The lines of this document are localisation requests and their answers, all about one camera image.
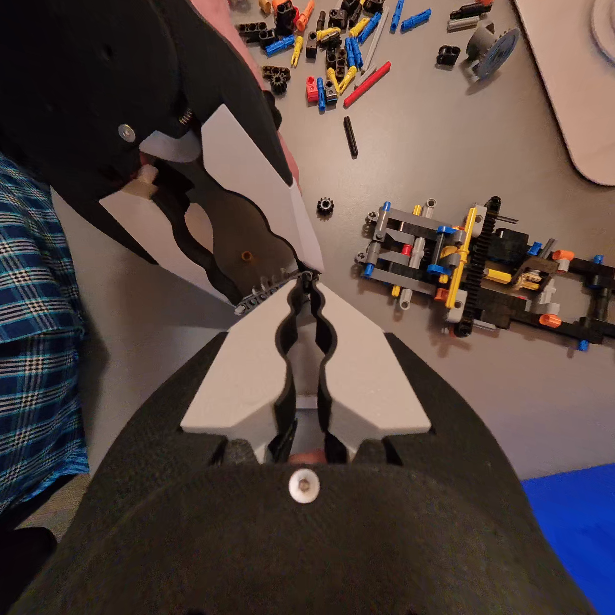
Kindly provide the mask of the grey blue lego hub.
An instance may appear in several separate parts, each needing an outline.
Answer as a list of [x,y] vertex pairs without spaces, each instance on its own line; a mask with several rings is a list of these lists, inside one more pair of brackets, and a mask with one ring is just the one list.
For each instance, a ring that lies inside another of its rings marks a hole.
[[508,60],[521,37],[519,27],[512,27],[497,35],[492,21],[481,21],[467,47],[465,75],[470,84],[486,81],[495,75]]

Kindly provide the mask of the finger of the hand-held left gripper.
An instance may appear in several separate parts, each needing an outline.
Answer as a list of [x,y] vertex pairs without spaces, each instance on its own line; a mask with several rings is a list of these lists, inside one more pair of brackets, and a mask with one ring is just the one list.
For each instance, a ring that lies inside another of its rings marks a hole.
[[188,196],[193,188],[170,165],[142,165],[135,178],[99,203],[158,266],[237,305],[241,292],[217,262],[211,221]]
[[145,155],[189,180],[186,225],[242,295],[281,268],[323,273],[322,250],[296,179],[288,184],[228,107],[176,139],[153,132]]

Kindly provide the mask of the beige lamp base board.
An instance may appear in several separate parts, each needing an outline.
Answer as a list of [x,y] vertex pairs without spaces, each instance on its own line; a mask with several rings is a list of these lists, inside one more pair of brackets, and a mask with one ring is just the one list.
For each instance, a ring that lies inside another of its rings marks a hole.
[[515,1],[570,159],[614,186],[614,1]]

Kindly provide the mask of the blue plaid shirt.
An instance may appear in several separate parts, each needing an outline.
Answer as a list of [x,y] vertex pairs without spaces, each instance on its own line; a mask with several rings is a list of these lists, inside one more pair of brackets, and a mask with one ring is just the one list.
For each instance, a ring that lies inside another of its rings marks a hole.
[[50,188],[1,155],[1,515],[88,473],[79,396],[86,334]]

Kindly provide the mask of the lego car chassis assembly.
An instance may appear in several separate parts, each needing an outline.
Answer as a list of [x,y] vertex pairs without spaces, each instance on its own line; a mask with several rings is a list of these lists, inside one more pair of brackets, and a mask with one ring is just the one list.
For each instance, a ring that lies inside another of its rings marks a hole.
[[[501,205],[498,196],[473,204],[455,226],[434,218],[434,199],[411,212],[385,202],[365,218],[370,242],[355,257],[360,274],[386,285],[399,311],[416,294],[440,304],[446,326],[459,339],[515,323],[563,336],[581,352],[613,341],[614,267],[602,255],[582,259],[556,250],[553,238],[530,243],[527,234],[497,227],[517,223],[501,215]],[[577,277],[590,296],[587,314],[572,322],[562,319],[555,300],[557,280],[566,274]]]

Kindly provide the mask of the person's left hand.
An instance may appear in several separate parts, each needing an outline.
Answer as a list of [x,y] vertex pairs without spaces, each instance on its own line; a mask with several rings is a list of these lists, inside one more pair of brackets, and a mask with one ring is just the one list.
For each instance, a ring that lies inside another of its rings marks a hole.
[[276,106],[275,98],[273,94],[265,93],[265,81],[262,78],[261,69],[257,62],[252,57],[247,45],[243,42],[242,37],[238,34],[231,19],[231,12],[227,1],[191,1],[191,4],[200,14],[200,16],[213,27],[219,35],[226,39],[226,41],[235,49],[235,51],[242,57],[244,63],[249,67],[253,74],[254,79],[257,81],[259,88],[263,92],[267,104],[269,105],[274,124],[277,129],[277,136],[280,141],[283,153],[285,155],[287,165],[296,182],[298,188],[301,188],[299,184],[299,170],[296,161],[288,149],[288,146],[283,139],[280,132],[282,116],[279,109]]

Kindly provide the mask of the blue plastic bin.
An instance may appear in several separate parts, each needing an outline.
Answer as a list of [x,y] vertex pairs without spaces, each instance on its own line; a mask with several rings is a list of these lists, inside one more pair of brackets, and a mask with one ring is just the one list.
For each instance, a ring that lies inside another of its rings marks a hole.
[[600,614],[614,614],[614,464],[522,481],[543,534]]

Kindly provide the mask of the pile of loose lego pieces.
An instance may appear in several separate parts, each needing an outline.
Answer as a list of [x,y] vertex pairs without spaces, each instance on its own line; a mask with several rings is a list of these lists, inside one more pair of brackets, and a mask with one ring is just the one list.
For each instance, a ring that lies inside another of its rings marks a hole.
[[312,66],[305,80],[308,106],[319,112],[353,98],[390,68],[378,68],[373,57],[382,36],[404,34],[425,25],[427,9],[404,17],[406,1],[338,1],[325,10],[322,1],[258,1],[258,18],[235,23],[246,45],[259,47],[265,93],[286,95],[300,60]]

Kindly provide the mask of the grey lego crankshaft assembly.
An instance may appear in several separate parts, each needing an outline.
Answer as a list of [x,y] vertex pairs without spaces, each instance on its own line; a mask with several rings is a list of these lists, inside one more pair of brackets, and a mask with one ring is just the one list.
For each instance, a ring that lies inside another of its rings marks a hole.
[[288,284],[295,285],[298,282],[299,272],[304,270],[314,270],[320,274],[322,273],[318,269],[308,267],[301,262],[295,262],[294,265],[279,267],[271,275],[262,275],[259,278],[259,282],[252,286],[251,293],[244,296],[234,307],[234,315],[236,317],[244,317],[276,294],[282,287]]

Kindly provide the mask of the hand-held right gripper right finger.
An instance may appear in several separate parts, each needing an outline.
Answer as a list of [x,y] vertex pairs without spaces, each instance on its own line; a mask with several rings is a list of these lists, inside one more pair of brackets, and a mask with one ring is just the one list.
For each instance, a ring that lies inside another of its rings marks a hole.
[[384,330],[322,282],[312,283],[319,367],[317,409],[329,463],[353,459],[366,440],[430,431]]

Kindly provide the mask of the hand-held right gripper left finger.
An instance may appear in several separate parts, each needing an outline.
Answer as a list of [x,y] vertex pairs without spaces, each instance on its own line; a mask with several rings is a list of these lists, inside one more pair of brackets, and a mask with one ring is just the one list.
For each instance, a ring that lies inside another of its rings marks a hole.
[[295,421],[296,394],[288,351],[297,340],[303,282],[287,282],[234,324],[181,420],[184,432],[247,441],[257,460]]

